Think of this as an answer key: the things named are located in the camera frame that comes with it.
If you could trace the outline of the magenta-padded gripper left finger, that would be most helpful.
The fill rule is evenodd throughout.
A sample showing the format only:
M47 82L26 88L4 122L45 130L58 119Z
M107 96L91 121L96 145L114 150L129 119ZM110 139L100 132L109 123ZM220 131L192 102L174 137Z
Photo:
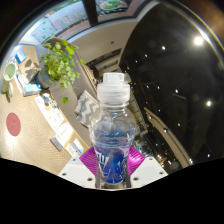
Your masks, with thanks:
M94 149L88 149L79 158L71 158L59 173L59 177L84 188L97 188L100 180Z

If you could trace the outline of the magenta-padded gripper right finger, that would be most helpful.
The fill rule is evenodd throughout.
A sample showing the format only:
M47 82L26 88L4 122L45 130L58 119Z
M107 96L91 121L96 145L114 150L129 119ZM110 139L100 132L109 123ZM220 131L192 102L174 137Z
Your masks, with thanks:
M131 147L127 159L126 187L140 188L167 176L153 156L145 157L137 149Z

